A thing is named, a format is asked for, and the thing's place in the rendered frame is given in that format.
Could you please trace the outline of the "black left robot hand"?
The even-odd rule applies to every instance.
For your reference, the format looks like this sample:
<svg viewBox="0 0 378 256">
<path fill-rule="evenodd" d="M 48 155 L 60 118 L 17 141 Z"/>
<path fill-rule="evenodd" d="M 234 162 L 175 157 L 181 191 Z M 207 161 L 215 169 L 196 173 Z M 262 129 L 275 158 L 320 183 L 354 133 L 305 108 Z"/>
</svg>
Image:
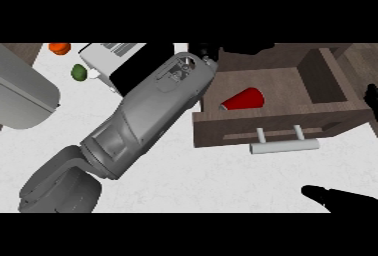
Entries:
<svg viewBox="0 0 378 256">
<path fill-rule="evenodd" d="M 201 59 L 212 59 L 219 62 L 219 51 L 229 53 L 256 55 L 260 51 L 275 47 L 272 42 L 244 42 L 244 43 L 190 43 L 188 52 Z"/>
</svg>

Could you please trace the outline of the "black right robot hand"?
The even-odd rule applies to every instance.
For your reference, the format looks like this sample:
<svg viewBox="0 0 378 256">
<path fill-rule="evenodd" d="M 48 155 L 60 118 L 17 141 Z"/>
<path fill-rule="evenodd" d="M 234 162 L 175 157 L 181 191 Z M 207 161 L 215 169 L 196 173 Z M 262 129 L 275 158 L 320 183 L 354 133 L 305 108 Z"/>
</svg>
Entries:
<svg viewBox="0 0 378 256">
<path fill-rule="evenodd" d="M 364 100 L 378 121 L 378 86 L 376 84 L 368 85 Z M 302 187 L 302 194 L 318 202 L 331 213 L 378 214 L 378 199 L 371 196 L 314 185 Z"/>
</svg>

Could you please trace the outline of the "brown wooden drawer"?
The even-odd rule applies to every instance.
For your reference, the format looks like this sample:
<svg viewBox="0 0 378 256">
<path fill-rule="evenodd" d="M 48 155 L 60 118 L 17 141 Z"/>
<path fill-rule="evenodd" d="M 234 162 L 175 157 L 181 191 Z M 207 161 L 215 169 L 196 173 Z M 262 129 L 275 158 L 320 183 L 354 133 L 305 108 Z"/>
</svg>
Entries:
<svg viewBox="0 0 378 256">
<path fill-rule="evenodd" d="M 354 102 L 367 106 L 328 48 L 275 47 L 256 56 L 221 52 L 219 72 L 203 100 L 203 111 L 244 89 L 258 88 L 265 107 Z"/>
<path fill-rule="evenodd" d="M 322 110 L 320 113 L 265 113 L 262 109 L 203 112 L 194 114 L 194 145 L 213 147 L 259 143 L 262 128 L 268 142 L 297 139 L 294 126 L 305 138 L 334 137 L 374 118 L 370 109 Z"/>
</svg>

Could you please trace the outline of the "red can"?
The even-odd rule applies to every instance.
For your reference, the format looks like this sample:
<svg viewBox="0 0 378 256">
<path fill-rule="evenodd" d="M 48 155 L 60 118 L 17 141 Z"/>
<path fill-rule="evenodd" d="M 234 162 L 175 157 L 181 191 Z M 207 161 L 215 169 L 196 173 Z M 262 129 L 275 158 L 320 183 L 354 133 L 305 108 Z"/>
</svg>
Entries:
<svg viewBox="0 0 378 256">
<path fill-rule="evenodd" d="M 222 104 L 222 110 L 240 110 L 262 108 L 265 105 L 265 96 L 258 88 L 247 88 L 232 96 Z"/>
</svg>

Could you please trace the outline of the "brown wooden drawer front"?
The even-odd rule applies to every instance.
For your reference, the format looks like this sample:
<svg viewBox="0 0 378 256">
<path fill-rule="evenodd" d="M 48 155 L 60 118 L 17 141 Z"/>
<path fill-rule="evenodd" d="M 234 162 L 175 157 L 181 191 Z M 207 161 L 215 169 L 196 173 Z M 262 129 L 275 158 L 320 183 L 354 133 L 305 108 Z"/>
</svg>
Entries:
<svg viewBox="0 0 378 256">
<path fill-rule="evenodd" d="M 268 142 L 297 139 L 294 126 L 305 138 L 334 137 L 374 118 L 370 109 L 322 110 L 320 113 L 265 113 L 262 109 L 203 112 L 194 114 L 194 145 L 213 147 L 259 143 L 262 128 Z"/>
</svg>

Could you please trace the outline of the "white and black appliance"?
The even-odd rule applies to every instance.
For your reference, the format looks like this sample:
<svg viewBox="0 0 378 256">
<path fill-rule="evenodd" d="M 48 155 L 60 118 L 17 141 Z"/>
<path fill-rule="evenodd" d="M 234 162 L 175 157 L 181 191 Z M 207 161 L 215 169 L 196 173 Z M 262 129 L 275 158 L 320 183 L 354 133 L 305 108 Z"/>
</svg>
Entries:
<svg viewBox="0 0 378 256">
<path fill-rule="evenodd" d="M 175 44 L 91 43 L 79 54 L 91 68 L 91 77 L 126 96 L 175 55 Z"/>
</svg>

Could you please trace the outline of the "brown wooden cabinet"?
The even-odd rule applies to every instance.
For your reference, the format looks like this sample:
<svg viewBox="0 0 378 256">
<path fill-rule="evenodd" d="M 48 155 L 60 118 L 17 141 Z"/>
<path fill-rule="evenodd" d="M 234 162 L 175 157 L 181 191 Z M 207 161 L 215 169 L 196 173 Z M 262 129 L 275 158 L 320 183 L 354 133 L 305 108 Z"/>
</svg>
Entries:
<svg viewBox="0 0 378 256">
<path fill-rule="evenodd" d="M 364 101 L 364 94 L 367 87 L 371 83 L 378 85 L 378 51 L 371 48 L 361 48 L 356 45 L 349 47 L 315 47 L 308 44 L 302 45 L 284 45 L 280 44 L 275 47 L 284 47 L 287 49 L 311 49 L 311 48 L 328 48 L 334 54 L 339 66 L 345 72 L 346 78 L 352 84 L 356 96 Z M 296 111 L 300 113 L 320 113 L 322 110 L 340 111 L 370 109 L 359 103 L 318 103 L 297 106 L 280 106 L 259 108 L 265 113 L 286 113 L 293 114 Z"/>
</svg>

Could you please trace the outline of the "green vegetable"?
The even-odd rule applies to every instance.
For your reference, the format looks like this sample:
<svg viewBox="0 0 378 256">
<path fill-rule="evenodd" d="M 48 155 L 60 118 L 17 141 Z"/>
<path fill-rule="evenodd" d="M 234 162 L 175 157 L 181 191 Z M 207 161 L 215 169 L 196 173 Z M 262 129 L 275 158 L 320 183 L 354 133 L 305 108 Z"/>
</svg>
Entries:
<svg viewBox="0 0 378 256">
<path fill-rule="evenodd" d="M 82 64 L 76 64 L 71 70 L 71 76 L 76 81 L 85 81 L 88 79 L 88 69 Z"/>
</svg>

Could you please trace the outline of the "orange vegetable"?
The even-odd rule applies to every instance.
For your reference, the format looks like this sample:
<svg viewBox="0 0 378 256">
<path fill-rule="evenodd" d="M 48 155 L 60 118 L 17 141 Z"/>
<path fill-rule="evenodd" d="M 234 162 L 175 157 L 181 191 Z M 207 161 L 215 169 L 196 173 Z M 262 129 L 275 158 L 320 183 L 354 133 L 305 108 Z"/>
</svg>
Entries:
<svg viewBox="0 0 378 256">
<path fill-rule="evenodd" d="M 71 51 L 71 44 L 70 43 L 51 43 L 49 50 L 57 55 L 66 55 Z"/>
</svg>

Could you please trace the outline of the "large grey appliance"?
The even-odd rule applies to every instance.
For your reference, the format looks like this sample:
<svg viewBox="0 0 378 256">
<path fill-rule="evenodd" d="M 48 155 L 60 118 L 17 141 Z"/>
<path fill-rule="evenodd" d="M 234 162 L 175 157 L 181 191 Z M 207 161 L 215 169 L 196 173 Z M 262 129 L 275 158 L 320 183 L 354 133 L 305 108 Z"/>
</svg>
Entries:
<svg viewBox="0 0 378 256">
<path fill-rule="evenodd" d="M 60 107 L 57 85 L 33 68 L 42 43 L 0 43 L 0 125 L 30 129 Z"/>
</svg>

